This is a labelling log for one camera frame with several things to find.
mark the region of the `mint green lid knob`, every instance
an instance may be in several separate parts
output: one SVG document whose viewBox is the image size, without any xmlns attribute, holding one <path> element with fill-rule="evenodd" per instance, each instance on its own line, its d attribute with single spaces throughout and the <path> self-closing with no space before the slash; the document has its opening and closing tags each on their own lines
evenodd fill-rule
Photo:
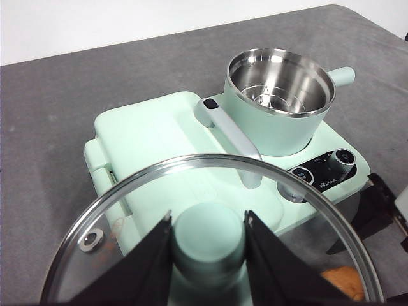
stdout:
<svg viewBox="0 0 408 306">
<path fill-rule="evenodd" d="M 244 262 L 244 248 L 244 224 L 223 205 L 197 204 L 174 224 L 173 260 L 195 286 L 219 288 L 232 283 Z"/>
</svg>

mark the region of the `glass lid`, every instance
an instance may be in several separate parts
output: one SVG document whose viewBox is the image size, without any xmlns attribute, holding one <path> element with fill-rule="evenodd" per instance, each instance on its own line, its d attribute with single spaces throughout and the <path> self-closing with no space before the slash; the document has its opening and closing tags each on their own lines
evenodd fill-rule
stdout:
<svg viewBox="0 0 408 306">
<path fill-rule="evenodd" d="M 311 280 L 316 288 L 326 283 L 341 288 L 330 276 L 338 272 L 357 284 L 341 295 L 383 302 L 357 234 L 299 171 L 242 156 L 195 154 L 134 173 L 96 199 L 71 227 L 41 301 L 72 301 L 99 284 L 93 296 L 122 290 L 163 295 L 169 305 L 252 305 L 259 294 L 256 282 L 267 280 L 270 271 L 283 295 L 289 294 L 284 283 L 291 282 L 292 288 L 306 288 L 292 290 L 299 295 L 315 291 L 327 298 Z M 329 255 L 339 239 L 345 251 Z M 331 283 L 323 278 L 320 283 L 320 275 Z M 302 277 L 307 283 L 296 284 Z"/>
</svg>

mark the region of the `gray surface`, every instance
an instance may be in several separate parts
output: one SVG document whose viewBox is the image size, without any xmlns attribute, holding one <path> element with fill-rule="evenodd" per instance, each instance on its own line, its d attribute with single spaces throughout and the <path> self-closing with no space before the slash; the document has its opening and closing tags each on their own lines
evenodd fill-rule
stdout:
<svg viewBox="0 0 408 306">
<path fill-rule="evenodd" d="M 340 7 L 265 17 L 1 69 L 2 302 L 38 300 L 69 226 L 96 197 L 83 158 L 97 114 L 175 91 L 222 91 L 235 54 L 279 47 L 350 65 L 326 118 L 395 193 L 408 184 L 408 43 Z M 387 295 L 408 291 L 396 227 L 367 240 Z"/>
</svg>

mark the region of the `appliance handle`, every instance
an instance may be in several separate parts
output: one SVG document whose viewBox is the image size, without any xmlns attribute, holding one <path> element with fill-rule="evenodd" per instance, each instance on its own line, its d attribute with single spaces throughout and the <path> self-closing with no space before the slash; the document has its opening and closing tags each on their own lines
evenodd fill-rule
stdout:
<svg viewBox="0 0 408 306">
<path fill-rule="evenodd" d="M 349 85 L 354 82 L 356 73 L 352 67 L 341 67 L 327 72 L 333 80 L 336 87 Z"/>
<path fill-rule="evenodd" d="M 214 99 L 199 100 L 194 108 L 194 116 L 207 128 L 216 126 L 240 155 L 262 160 L 255 145 Z M 261 185 L 262 176 L 260 174 L 244 170 L 238 170 L 238 174 L 246 188 L 253 189 Z"/>
</svg>

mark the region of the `stainless steel pot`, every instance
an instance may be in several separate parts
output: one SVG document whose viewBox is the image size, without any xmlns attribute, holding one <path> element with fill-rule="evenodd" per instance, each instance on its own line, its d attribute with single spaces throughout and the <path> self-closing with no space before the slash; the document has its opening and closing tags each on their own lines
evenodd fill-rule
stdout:
<svg viewBox="0 0 408 306">
<path fill-rule="evenodd" d="M 308 144 L 336 86 L 354 78 L 350 67 L 327 73 L 298 54 L 252 49 L 228 65 L 222 106 L 262 154 L 286 156 Z"/>
</svg>

